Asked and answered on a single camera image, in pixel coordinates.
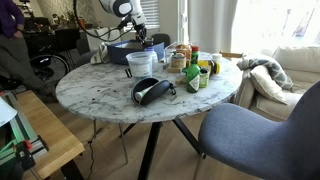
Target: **gray chair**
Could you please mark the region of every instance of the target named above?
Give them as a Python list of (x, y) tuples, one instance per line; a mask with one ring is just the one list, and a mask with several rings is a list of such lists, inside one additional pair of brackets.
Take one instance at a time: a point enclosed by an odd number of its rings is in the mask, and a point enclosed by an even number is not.
[(163, 42), (164, 47), (170, 45), (170, 36), (168, 34), (158, 33), (153, 34), (151, 37), (153, 38), (154, 42)]
[(75, 68), (75, 63), (71, 56), (70, 50), (75, 49), (76, 42), (80, 39), (79, 29), (59, 29), (55, 31), (56, 46), (58, 51), (66, 51), (71, 65)]
[(320, 81), (302, 96), (286, 121), (274, 122), (225, 103), (206, 115), (198, 138), (205, 155), (247, 174), (320, 179)]
[(77, 50), (79, 55), (82, 55), (90, 51), (89, 43), (87, 39), (78, 39), (76, 42)]

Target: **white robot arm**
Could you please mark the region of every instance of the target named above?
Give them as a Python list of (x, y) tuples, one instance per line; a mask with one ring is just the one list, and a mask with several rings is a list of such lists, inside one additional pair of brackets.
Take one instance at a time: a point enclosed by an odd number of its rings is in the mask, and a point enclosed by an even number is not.
[(122, 29), (128, 22), (132, 22), (134, 29), (137, 31), (138, 39), (144, 43), (146, 37), (145, 22), (146, 18), (142, 12), (140, 0), (99, 0), (103, 9), (117, 17), (126, 17), (120, 24)]

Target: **condiment bottle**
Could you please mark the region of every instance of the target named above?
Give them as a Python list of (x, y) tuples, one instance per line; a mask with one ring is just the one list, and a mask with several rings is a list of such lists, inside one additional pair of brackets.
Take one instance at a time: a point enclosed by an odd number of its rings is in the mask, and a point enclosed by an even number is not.
[(191, 64), (187, 69), (187, 91), (196, 93), (200, 84), (200, 68), (198, 66), (199, 47), (192, 46)]

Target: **hardwood floor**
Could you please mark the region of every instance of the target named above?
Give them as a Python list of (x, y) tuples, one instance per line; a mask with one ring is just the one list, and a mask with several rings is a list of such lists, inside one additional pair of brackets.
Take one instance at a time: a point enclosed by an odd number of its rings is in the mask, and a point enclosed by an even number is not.
[[(86, 178), (90, 173), (91, 150), (88, 141), (93, 135), (93, 121), (76, 116), (58, 103), (46, 104), (51, 111), (68, 127), (85, 146), (83, 156), (75, 162)], [(201, 121), (206, 113), (187, 117), (183, 122), (197, 137)], [(103, 128), (93, 140), (92, 148), (94, 166), (93, 180), (134, 180), (137, 179), (141, 160), (148, 139), (151, 124), (137, 124), (126, 136), (125, 144), (129, 163), (125, 164), (125, 156), (119, 136), (117, 124), (98, 122), (97, 128)], [(163, 123), (159, 140), (149, 172), (150, 180), (191, 180), (195, 171), (198, 154), (183, 137), (171, 121)], [(63, 176), (57, 171), (51, 180), (60, 180)], [(256, 180), (259, 178), (244, 174), (207, 157), (199, 171), (199, 180)]]

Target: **label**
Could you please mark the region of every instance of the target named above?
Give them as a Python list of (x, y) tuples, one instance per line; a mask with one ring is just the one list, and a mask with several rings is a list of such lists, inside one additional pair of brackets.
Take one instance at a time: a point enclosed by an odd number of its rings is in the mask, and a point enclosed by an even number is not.
[(209, 82), (209, 73), (201, 73), (200, 74), (200, 84), (199, 84), (199, 87), (200, 88), (205, 88), (207, 87), (208, 85), (208, 82)]
[(144, 77), (151, 75), (150, 64), (130, 64), (130, 70), (133, 77)]
[(199, 90), (199, 83), (200, 83), (200, 75), (199, 74), (189, 82), (190, 86), (196, 91)]

